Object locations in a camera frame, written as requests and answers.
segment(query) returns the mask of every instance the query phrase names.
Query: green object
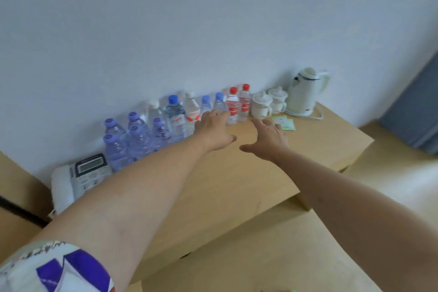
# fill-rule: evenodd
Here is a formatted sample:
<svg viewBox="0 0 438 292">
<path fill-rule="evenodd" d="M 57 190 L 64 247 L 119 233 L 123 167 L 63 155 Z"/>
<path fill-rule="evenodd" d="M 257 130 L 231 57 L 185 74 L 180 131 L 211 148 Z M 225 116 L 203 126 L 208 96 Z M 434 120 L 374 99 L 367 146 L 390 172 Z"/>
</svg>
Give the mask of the green object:
<svg viewBox="0 0 438 292">
<path fill-rule="evenodd" d="M 292 118 L 288 118 L 285 115 L 282 115 L 281 117 L 272 117 L 272 121 L 275 124 L 280 124 L 281 128 L 284 131 L 295 131 L 295 124 L 293 123 L 293 119 Z"/>
</svg>

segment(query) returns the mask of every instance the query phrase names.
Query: person's left arm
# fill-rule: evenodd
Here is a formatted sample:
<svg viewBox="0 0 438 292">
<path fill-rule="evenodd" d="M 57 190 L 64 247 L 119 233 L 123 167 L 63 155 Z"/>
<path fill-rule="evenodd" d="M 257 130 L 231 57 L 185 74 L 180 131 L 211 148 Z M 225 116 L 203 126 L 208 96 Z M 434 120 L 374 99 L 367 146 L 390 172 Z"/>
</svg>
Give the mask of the person's left arm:
<svg viewBox="0 0 438 292">
<path fill-rule="evenodd" d="M 60 240 L 94 256 L 124 291 L 200 158 L 236 140 L 228 112 L 206 112 L 195 133 L 112 175 L 82 196 L 32 241 Z"/>
</svg>

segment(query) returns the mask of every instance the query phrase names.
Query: forearm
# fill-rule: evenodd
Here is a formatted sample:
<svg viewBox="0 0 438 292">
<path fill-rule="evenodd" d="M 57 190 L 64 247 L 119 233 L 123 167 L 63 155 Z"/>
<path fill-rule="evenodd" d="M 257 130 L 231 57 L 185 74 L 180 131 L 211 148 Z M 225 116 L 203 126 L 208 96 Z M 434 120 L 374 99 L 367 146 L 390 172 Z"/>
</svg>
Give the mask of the forearm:
<svg viewBox="0 0 438 292">
<path fill-rule="evenodd" d="M 189 173 L 204 155 L 193 135 L 114 174 L 81 197 L 36 237 L 91 253 L 123 291 Z"/>
<path fill-rule="evenodd" d="M 413 212 L 345 175 L 284 149 L 274 162 L 342 248 L 383 291 L 433 290 L 438 235 Z"/>
</svg>

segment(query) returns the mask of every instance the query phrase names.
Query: person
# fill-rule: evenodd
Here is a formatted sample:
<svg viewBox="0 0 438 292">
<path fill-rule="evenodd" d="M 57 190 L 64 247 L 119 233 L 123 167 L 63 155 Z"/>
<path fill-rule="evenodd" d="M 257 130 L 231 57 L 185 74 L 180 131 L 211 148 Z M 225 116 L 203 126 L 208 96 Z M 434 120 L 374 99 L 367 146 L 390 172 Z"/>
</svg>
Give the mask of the person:
<svg viewBox="0 0 438 292">
<path fill-rule="evenodd" d="M 192 136 L 82 196 L 3 265 L 0 290 L 123 291 L 196 163 L 236 140 L 226 133 L 227 118 L 228 112 L 205 112 Z M 438 290 L 434 228 L 378 191 L 293 152 L 279 125 L 251 121 L 257 141 L 240 150 L 287 173 L 382 291 Z"/>
</svg>

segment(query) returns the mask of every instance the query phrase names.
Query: person's right arm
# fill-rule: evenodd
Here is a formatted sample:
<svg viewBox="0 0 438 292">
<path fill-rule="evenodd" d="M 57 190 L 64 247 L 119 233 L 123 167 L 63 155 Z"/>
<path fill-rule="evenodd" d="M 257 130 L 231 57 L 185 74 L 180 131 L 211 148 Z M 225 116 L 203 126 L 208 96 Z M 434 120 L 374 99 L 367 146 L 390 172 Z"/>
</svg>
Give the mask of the person's right arm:
<svg viewBox="0 0 438 292">
<path fill-rule="evenodd" d="M 290 150 L 280 125 L 268 119 L 252 122 L 257 142 L 240 149 L 280 167 L 339 245 L 382 291 L 438 291 L 434 228 L 377 190 Z"/>
</svg>

